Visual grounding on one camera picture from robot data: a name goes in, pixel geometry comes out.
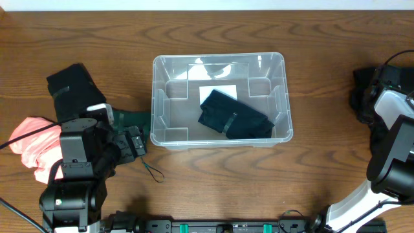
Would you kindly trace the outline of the dark navy taped cloth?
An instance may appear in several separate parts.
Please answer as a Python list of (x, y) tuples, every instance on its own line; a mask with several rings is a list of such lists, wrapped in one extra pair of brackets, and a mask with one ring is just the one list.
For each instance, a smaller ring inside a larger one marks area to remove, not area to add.
[(198, 122), (228, 139), (269, 139), (274, 124), (248, 105), (217, 91), (201, 104)]

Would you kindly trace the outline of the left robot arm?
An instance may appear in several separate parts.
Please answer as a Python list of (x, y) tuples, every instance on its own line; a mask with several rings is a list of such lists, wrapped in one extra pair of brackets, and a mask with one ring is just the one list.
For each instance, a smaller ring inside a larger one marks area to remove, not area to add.
[(60, 146), (62, 159), (39, 198), (42, 225), (47, 232), (98, 232), (105, 182), (117, 166), (146, 154), (144, 131), (78, 118), (62, 124)]

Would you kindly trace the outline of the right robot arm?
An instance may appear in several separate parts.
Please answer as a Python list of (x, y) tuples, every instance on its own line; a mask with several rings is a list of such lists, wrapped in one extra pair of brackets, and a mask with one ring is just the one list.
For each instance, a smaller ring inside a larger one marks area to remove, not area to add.
[(370, 129), (365, 181), (318, 214), (307, 232), (386, 232), (380, 214), (413, 204), (413, 68), (353, 71), (349, 104)]

